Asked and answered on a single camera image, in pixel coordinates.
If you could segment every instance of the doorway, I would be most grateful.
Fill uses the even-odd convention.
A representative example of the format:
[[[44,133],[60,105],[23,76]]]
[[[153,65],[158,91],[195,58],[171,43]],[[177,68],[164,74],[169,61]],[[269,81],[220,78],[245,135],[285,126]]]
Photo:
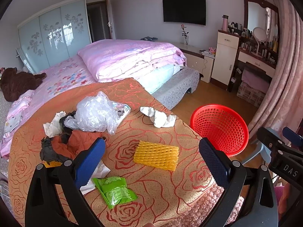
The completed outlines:
[[[106,1],[88,3],[86,7],[92,43],[112,39]]]

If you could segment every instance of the red basket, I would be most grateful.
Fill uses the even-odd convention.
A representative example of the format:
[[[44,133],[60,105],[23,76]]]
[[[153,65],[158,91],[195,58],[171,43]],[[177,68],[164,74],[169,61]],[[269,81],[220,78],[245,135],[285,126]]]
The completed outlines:
[[[211,104],[197,108],[190,119],[190,127],[228,157],[241,153],[248,143],[248,128],[234,110]]]

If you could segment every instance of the wooden floor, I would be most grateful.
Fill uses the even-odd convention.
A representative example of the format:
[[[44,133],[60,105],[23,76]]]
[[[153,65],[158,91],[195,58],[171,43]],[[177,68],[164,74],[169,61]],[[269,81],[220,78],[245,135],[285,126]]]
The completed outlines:
[[[172,109],[180,119],[190,125],[190,117],[193,111],[199,106],[206,104],[221,104],[235,110],[244,119],[246,124],[252,120],[258,108],[245,100],[237,97],[236,92],[225,91],[211,83],[199,81],[196,91],[192,94],[185,94],[183,99]],[[231,160],[242,161],[246,156],[251,154],[256,145],[248,144],[245,150],[239,155],[232,157]],[[260,155],[245,164],[245,166],[258,168],[263,163]]]

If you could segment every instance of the storage box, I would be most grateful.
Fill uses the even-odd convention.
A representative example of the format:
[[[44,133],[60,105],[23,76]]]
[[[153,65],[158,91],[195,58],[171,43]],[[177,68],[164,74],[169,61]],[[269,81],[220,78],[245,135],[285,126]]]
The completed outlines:
[[[241,82],[237,96],[251,103],[255,107],[259,107],[264,99],[265,94],[257,89],[250,87],[245,82]]]

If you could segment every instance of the basket rim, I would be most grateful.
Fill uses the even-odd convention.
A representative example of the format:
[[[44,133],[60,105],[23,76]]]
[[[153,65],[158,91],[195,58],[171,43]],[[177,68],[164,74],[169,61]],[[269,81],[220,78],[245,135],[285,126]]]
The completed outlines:
[[[249,140],[249,132],[248,132],[248,127],[244,121],[244,119],[240,116],[240,114],[238,114],[235,110],[227,107],[227,106],[224,106],[224,105],[221,105],[221,104],[207,104],[207,105],[203,105],[203,106],[200,106],[198,107],[191,115],[191,118],[190,118],[190,128],[194,131],[193,129],[193,126],[194,126],[194,117],[196,115],[197,112],[199,112],[201,109],[206,109],[206,108],[215,108],[215,107],[218,107],[218,108],[224,108],[224,109],[227,109],[228,111],[230,111],[239,121],[239,123],[241,124],[241,127],[243,128],[243,132],[244,132],[244,141],[243,141],[243,144],[242,146],[232,152],[232,153],[225,153],[228,157],[233,157],[233,156],[236,156],[238,154],[240,154],[247,146],[248,144],[248,140]]]

